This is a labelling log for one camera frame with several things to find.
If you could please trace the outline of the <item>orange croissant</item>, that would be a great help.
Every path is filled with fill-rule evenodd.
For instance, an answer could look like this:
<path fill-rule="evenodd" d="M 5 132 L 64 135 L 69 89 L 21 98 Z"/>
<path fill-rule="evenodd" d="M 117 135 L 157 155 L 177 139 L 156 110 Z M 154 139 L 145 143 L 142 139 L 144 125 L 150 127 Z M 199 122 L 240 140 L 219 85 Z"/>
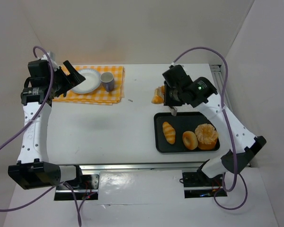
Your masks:
<path fill-rule="evenodd" d="M 157 87 L 154 91 L 154 96 L 152 98 L 153 104 L 163 104 L 164 103 L 164 97 L 165 97 L 165 86 Z"/>

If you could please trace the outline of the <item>metal tongs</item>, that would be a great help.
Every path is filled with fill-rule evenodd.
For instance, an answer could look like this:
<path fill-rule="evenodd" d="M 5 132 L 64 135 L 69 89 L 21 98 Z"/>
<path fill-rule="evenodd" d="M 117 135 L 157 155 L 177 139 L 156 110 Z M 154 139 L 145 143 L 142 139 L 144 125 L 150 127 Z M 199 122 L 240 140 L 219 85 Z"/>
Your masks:
<path fill-rule="evenodd" d="M 177 115 L 178 109 L 176 107 L 168 106 L 168 108 L 169 108 L 172 116 L 176 116 Z"/>

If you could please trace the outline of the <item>striped bread roll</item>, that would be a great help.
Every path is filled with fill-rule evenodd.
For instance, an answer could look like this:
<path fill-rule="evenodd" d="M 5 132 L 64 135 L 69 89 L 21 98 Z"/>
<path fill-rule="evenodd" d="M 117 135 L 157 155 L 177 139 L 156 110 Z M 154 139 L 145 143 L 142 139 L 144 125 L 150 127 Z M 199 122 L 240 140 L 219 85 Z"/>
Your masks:
<path fill-rule="evenodd" d="M 176 141 L 176 131 L 175 129 L 168 123 L 164 122 L 162 124 L 163 134 L 165 136 L 166 141 L 173 145 Z"/>

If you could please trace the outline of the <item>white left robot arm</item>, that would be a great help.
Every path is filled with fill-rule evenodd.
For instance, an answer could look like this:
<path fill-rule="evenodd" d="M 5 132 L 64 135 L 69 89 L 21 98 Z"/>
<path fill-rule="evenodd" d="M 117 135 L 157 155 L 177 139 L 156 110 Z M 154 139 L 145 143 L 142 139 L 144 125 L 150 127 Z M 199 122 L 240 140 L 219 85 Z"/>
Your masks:
<path fill-rule="evenodd" d="M 24 190 L 58 186 L 62 182 L 77 185 L 82 175 L 78 165 L 52 164 L 47 154 L 47 127 L 53 99 L 85 80 L 69 61 L 63 64 L 68 75 L 61 67 L 50 71 L 47 60 L 28 63 L 30 77 L 20 95 L 26 129 L 17 163 L 8 167 L 8 175 Z"/>

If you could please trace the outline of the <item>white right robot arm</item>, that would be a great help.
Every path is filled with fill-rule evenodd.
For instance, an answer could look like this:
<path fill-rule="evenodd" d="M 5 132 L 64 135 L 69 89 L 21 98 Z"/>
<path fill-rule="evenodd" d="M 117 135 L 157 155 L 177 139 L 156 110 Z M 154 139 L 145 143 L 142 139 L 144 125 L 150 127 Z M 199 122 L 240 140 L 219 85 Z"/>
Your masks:
<path fill-rule="evenodd" d="M 266 145 L 263 136 L 254 135 L 238 120 L 208 79 L 199 77 L 193 81 L 181 65 L 170 66 L 163 77 L 165 105 L 188 104 L 196 108 L 230 146 L 226 154 L 209 159 L 199 167 L 198 172 L 203 178 L 213 179 L 226 172 L 240 173 Z"/>

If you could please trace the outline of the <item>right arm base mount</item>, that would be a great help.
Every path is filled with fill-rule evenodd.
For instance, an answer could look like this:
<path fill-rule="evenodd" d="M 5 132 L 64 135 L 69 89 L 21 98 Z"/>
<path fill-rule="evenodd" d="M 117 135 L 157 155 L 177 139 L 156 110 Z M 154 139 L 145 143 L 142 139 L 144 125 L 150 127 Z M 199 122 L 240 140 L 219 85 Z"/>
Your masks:
<path fill-rule="evenodd" d="M 226 197 L 227 193 L 222 189 L 222 175 L 209 181 L 201 181 L 197 172 L 183 172 L 179 182 L 184 187 L 184 197 L 209 198 L 217 193 L 217 197 Z"/>

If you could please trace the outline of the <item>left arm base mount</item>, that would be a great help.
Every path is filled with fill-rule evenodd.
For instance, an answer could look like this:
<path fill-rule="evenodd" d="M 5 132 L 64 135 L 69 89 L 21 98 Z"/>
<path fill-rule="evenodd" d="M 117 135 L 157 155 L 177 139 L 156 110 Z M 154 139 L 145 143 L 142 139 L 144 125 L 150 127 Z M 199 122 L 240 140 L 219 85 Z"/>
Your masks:
<path fill-rule="evenodd" d="M 67 182 L 73 189 L 78 201 L 98 200 L 99 173 L 81 175 L 80 178 Z M 74 197 L 71 190 L 61 184 L 56 187 L 54 194 L 55 201 L 73 201 Z"/>

